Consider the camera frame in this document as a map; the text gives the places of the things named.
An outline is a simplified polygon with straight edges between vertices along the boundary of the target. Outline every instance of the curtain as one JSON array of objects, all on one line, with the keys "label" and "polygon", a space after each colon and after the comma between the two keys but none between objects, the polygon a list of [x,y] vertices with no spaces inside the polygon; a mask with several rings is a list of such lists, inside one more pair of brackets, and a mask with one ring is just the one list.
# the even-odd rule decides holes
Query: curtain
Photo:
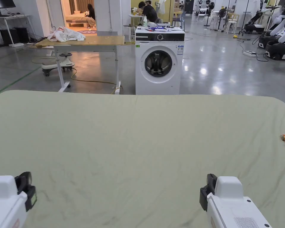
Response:
[{"label": "curtain", "polygon": [[71,9],[71,14],[74,14],[74,11],[75,11],[74,0],[69,0],[69,6],[70,6],[70,9]]},{"label": "curtain", "polygon": [[77,0],[77,8],[81,13],[88,11],[88,4],[91,3],[94,8],[94,0]]}]

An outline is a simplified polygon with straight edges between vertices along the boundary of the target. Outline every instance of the washing machine control panel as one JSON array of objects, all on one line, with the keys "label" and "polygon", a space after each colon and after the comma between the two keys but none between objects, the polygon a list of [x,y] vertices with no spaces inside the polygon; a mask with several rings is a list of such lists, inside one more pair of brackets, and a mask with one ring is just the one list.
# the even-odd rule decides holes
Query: washing machine control panel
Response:
[{"label": "washing machine control panel", "polygon": [[168,41],[168,42],[183,42],[185,41],[184,34],[167,34],[167,33],[136,33],[136,41]]}]

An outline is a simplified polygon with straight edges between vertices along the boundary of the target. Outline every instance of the bottle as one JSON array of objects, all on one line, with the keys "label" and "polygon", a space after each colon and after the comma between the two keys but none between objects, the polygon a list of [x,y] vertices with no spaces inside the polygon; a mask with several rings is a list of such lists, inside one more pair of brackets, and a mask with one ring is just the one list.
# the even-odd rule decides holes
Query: bottle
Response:
[{"label": "bottle", "polygon": [[145,16],[144,19],[143,19],[143,26],[144,26],[145,28],[148,28],[147,16]]}]

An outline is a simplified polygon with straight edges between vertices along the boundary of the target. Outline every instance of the rug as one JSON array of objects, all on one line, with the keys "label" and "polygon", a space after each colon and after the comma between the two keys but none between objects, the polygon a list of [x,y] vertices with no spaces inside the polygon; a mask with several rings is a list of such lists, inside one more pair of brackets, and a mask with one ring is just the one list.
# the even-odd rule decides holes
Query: rug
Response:
[{"label": "rug", "polygon": [[97,34],[97,31],[96,30],[92,30],[92,31],[83,30],[83,31],[78,31],[78,33],[81,33],[81,34]]}]

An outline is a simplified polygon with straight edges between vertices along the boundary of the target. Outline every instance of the woman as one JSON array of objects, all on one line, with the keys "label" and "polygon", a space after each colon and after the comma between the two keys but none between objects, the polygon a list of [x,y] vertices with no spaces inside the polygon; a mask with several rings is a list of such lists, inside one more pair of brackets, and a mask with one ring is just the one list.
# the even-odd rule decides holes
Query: woman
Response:
[{"label": "woman", "polygon": [[88,10],[89,10],[89,15],[86,15],[87,21],[90,25],[90,27],[94,27],[96,24],[96,19],[95,19],[95,10],[92,6],[92,4],[88,4]]}]

